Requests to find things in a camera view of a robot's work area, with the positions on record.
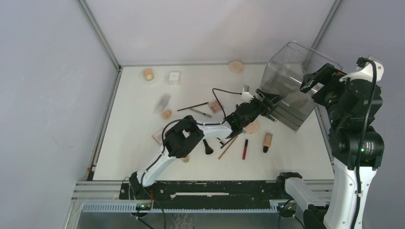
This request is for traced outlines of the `clear acrylic makeup organizer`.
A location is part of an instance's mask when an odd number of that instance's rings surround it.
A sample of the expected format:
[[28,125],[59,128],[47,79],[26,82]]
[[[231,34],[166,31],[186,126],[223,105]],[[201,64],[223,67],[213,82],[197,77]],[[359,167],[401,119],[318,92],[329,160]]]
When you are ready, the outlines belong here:
[[259,87],[266,93],[282,96],[270,116],[298,131],[316,107],[311,97],[322,87],[318,84],[306,94],[300,92],[303,76],[316,72],[326,63],[342,70],[334,59],[296,41],[281,48],[267,63]]

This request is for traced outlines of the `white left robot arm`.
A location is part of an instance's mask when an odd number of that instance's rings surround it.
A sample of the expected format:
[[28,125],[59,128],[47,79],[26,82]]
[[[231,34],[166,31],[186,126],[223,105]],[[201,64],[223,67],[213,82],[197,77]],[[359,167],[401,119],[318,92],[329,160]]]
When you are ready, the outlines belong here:
[[256,89],[253,96],[248,89],[245,85],[239,93],[244,102],[218,123],[197,121],[191,115],[168,123],[161,132],[162,145],[157,155],[142,170],[129,177],[131,193],[138,199],[145,198],[149,194],[149,186],[175,159],[186,157],[202,140],[236,138],[259,116],[269,118],[277,103],[283,99],[281,95],[260,89]]

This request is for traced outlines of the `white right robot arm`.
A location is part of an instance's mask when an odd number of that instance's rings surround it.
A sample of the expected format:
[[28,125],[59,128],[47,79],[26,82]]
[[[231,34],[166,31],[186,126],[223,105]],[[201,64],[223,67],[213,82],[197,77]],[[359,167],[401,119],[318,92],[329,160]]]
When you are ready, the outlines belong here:
[[276,192],[302,210],[303,228],[362,227],[368,190],[384,153],[384,141],[372,127],[374,116],[383,104],[377,85],[383,72],[379,62],[360,57],[352,73],[344,73],[327,63],[304,76],[300,86],[303,93],[321,84],[312,99],[328,113],[334,182],[327,203],[307,186],[299,173],[279,174]]

